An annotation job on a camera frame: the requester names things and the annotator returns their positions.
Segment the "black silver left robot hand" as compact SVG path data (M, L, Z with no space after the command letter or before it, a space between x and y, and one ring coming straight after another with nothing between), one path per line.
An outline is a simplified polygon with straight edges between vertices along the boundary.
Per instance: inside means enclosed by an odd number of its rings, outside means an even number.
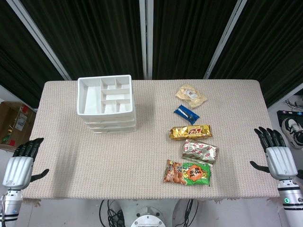
M31 182L39 180L49 173L49 169L45 169L40 174L32 174L33 165L43 141L44 138L37 138L17 147L13 156L8 161L2 181L2 185L6 189L23 190Z

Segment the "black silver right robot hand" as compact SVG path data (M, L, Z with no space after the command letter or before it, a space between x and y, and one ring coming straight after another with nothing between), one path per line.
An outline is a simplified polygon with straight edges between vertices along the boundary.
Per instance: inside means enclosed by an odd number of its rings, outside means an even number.
M254 129L264 150L267 166L260 166L254 161L250 164L257 170L270 173L276 180L294 179L298 171L289 147L286 146L282 135L277 130L259 127Z

